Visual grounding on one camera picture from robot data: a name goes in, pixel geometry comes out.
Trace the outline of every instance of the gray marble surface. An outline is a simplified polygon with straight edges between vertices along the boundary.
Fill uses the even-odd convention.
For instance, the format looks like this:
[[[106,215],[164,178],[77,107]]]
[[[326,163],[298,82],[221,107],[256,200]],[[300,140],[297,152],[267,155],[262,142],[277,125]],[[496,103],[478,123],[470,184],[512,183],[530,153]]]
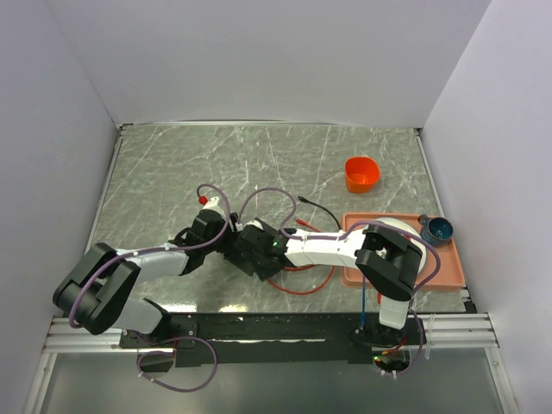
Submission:
[[[343,165],[353,155],[379,163],[380,182],[367,194],[351,194]],[[191,224],[198,213],[195,189],[210,182],[221,186],[233,210],[255,188],[278,186],[317,201],[340,217],[345,211],[437,214],[412,129],[368,129],[305,125],[125,127],[108,186],[95,242],[117,248],[159,245]],[[289,212],[278,193],[262,193],[244,214],[259,216],[274,227]],[[320,229],[334,231],[321,210],[299,204],[297,216]],[[313,288],[327,267],[281,274],[274,281],[292,290]],[[210,255],[194,273],[138,284],[133,296],[146,295],[169,311],[359,311],[361,290],[341,283],[341,269],[319,292],[292,296]],[[419,292],[418,311],[464,311],[459,292]],[[367,309],[376,311],[374,290]]]

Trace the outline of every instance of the white wall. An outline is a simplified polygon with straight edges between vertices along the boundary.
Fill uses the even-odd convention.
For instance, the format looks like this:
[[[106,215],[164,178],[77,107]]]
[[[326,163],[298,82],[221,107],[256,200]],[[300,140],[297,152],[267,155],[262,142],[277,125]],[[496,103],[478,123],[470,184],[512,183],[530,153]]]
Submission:
[[[46,0],[116,123],[422,126],[489,0]]]
[[[522,412],[552,411],[552,3],[493,0],[423,129]]]
[[[0,411],[19,412],[116,129],[47,6],[0,8]]]

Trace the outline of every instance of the blue mug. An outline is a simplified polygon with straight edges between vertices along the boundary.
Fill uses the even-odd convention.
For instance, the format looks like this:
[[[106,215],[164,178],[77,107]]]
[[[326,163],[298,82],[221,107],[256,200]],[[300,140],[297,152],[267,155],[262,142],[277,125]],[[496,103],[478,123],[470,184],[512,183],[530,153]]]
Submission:
[[[417,218],[417,222],[422,224],[420,235],[431,246],[438,248],[439,246],[444,246],[452,239],[454,229],[450,221],[444,217],[429,218],[427,215],[422,214]]]

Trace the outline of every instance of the tray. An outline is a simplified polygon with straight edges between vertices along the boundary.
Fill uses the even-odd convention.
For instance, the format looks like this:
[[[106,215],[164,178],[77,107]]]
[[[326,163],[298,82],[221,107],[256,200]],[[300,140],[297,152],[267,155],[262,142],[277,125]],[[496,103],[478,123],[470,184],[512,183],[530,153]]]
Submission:
[[[373,220],[379,217],[394,217],[409,223],[417,232],[422,229],[422,225],[417,222],[418,214],[397,214],[397,213],[345,213],[342,217],[342,227],[347,230],[353,223],[360,220]],[[441,270],[428,282],[423,288],[423,291],[446,291],[446,292],[458,292],[465,284],[464,272],[460,263],[460,257],[458,256],[458,250],[456,249],[455,239],[445,246],[437,248],[439,256],[441,257]],[[422,281],[424,278],[430,275],[435,268],[435,258],[430,251],[428,251],[428,259],[422,272],[417,276],[417,282]],[[362,287],[362,273],[358,269],[352,269],[350,267],[342,268],[342,284],[346,287]]]

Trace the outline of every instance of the orange bowl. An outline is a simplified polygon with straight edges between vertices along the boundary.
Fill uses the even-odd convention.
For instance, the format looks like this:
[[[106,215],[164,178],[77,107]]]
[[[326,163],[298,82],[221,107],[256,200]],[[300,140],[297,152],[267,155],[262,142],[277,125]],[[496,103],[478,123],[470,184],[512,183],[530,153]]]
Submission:
[[[353,157],[345,162],[345,185],[354,193],[369,192],[380,180],[378,163],[368,157]]]

